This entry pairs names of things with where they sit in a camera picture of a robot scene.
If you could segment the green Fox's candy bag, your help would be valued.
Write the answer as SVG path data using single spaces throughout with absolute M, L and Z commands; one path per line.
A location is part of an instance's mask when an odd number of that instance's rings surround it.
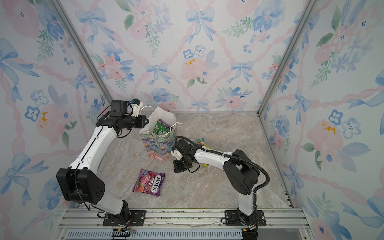
M 158 120 L 155 124 L 154 133 L 156 135 L 164 135 L 169 133 L 170 127 L 166 125 L 162 120 Z

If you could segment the floral paper gift bag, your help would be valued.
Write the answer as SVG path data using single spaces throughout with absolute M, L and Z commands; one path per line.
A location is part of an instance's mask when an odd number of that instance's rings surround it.
M 160 107 L 153 109 L 152 114 L 148 117 L 150 122 L 139 131 L 139 135 L 143 141 L 145 149 L 150 158 L 165 161 L 167 160 L 174 144 L 177 133 L 177 126 L 182 123 L 176 121 L 176 116 Z M 170 132 L 164 135 L 156 135 L 154 133 L 155 124 L 158 119 L 162 119 L 166 124 L 170 125 Z

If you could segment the purple Fox's bag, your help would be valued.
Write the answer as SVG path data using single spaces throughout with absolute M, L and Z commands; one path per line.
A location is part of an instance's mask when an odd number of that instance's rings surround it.
M 138 179 L 134 185 L 133 192 L 144 193 L 159 197 L 161 187 L 165 180 L 165 174 L 141 169 Z
M 171 128 L 171 126 L 168 125 L 168 124 L 166 124 L 162 119 L 158 119 L 158 122 L 159 122 L 161 125 L 163 125 L 165 128 L 167 128 L 167 129 L 170 129 L 170 128 Z

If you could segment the yellow snack bag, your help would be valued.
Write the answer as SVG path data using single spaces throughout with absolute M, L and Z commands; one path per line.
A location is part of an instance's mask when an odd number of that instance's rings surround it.
M 207 145 L 205 145 L 205 144 L 203 144 L 203 148 L 204 148 L 204 151 L 205 151 L 205 152 L 207 152 L 207 150 L 210 149 L 210 148 L 209 148 Z M 205 168 L 208 168 L 208 167 L 209 167 L 209 164 L 203 164 L 203 165 L 204 165 Z

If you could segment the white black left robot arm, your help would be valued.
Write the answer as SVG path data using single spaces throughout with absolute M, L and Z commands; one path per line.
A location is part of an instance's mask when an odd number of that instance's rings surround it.
M 132 215 L 128 203 L 112 196 L 97 172 L 105 152 L 123 129 L 143 129 L 150 120 L 144 115 L 101 117 L 80 155 L 56 174 L 66 201 L 92 206 L 104 212 L 104 219 L 125 226 Z

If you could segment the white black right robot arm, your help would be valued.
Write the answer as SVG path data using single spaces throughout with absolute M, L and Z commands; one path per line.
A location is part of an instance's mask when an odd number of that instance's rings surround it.
M 255 188 L 259 180 L 260 170 L 250 163 L 247 156 L 240 150 L 233 153 L 219 152 L 196 144 L 179 136 L 171 150 L 174 172 L 182 173 L 192 170 L 193 164 L 206 164 L 223 170 L 231 186 L 239 193 L 238 220 L 226 218 L 226 225 L 241 224 L 253 227 L 257 223 L 257 202 Z

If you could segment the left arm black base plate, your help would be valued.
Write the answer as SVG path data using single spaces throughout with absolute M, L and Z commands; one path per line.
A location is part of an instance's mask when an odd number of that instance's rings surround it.
M 146 218 L 145 210 L 130 210 L 118 215 L 104 217 L 104 227 L 142 227 Z

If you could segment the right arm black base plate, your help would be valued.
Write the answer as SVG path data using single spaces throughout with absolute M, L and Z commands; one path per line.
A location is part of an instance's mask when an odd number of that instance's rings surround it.
M 247 227 L 252 226 L 265 227 L 267 225 L 264 212 L 261 210 L 254 211 L 250 216 L 245 215 L 239 210 L 224 211 L 225 217 L 222 218 L 222 224 L 227 227 Z

